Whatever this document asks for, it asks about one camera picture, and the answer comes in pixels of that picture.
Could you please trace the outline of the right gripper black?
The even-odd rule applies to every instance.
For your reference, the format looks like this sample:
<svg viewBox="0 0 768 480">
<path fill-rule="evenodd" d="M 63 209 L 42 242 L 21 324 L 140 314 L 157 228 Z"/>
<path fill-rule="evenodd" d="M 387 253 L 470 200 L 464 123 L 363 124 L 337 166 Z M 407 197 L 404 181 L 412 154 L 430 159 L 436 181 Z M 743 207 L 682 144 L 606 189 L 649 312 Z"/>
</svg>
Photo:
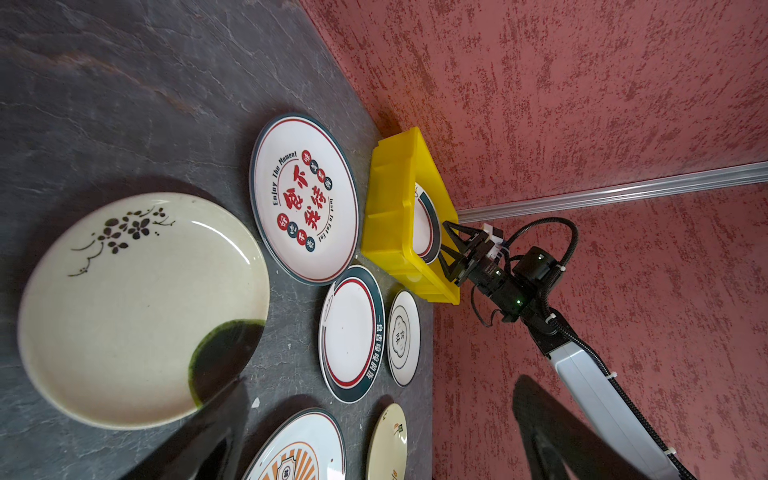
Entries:
<svg viewBox="0 0 768 480">
<path fill-rule="evenodd" d="M 448 220 L 443 228 L 458 251 L 442 245 L 438 260 L 447 280 L 463 284 L 473 270 L 473 283 L 497 305 L 505 321 L 554 324 L 548 297 L 567 268 L 541 247 L 512 254 L 511 247 L 536 229 L 525 224 L 504 238 L 505 249 L 494 256 L 483 248 L 483 231 Z M 475 256 L 473 250 L 483 254 Z M 512 397 L 514 417 L 533 479 L 644 479 L 636 467 L 582 423 L 527 375 L 520 376 Z"/>
</svg>

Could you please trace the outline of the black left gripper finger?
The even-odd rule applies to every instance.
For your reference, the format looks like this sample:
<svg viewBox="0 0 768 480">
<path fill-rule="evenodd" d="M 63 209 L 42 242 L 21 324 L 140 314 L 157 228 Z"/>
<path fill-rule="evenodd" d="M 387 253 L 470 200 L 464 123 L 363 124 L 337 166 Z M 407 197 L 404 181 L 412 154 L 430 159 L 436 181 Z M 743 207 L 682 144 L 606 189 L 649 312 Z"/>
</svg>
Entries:
<svg viewBox="0 0 768 480">
<path fill-rule="evenodd" d="M 211 399 L 125 479 L 233 479 L 249 413 L 244 381 Z"/>
</svg>

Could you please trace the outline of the green red rim plate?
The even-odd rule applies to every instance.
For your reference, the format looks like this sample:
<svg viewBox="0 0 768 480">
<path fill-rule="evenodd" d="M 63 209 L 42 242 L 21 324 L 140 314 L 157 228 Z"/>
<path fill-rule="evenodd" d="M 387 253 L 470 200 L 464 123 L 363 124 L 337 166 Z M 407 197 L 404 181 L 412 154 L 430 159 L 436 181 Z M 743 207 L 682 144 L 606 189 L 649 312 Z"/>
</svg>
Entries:
<svg viewBox="0 0 768 480">
<path fill-rule="evenodd" d="M 440 219 L 431 197 L 418 183 L 415 184 L 414 197 L 412 248 L 426 264 L 431 264 L 440 252 Z"/>
</svg>

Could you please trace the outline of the cream plate green patch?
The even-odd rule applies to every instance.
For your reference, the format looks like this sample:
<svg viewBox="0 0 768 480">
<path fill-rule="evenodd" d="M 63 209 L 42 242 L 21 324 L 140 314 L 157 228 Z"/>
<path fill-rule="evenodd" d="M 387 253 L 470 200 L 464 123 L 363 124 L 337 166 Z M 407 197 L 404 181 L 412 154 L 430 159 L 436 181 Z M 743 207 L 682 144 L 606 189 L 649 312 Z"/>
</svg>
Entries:
<svg viewBox="0 0 768 480">
<path fill-rule="evenodd" d="M 20 357 L 40 395 L 77 421 L 164 425 L 240 375 L 269 300 L 264 256 L 233 214 L 189 194 L 136 195 L 75 223 L 39 261 Z"/>
</svg>

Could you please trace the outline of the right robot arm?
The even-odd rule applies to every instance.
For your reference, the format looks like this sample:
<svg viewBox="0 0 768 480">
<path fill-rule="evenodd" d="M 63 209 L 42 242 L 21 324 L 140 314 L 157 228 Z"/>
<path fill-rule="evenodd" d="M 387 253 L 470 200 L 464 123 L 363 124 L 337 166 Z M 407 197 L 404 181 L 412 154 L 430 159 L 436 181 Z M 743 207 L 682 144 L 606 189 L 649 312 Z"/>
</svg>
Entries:
<svg viewBox="0 0 768 480">
<path fill-rule="evenodd" d="M 510 253 L 520 237 L 547 224 L 563 225 L 570 232 L 561 258 L 539 247 L 522 255 Z M 508 239 L 490 225 L 478 229 L 444 221 L 443 228 L 451 241 L 438 256 L 446 279 L 457 286 L 471 282 L 474 292 L 481 292 L 494 304 L 492 315 L 502 322 L 523 322 L 598 437 L 626 465 L 648 478 L 692 478 L 675 450 L 619 385 L 615 372 L 549 304 L 551 292 L 577 249 L 576 224 L 562 217 L 546 217 L 524 225 Z"/>
</svg>

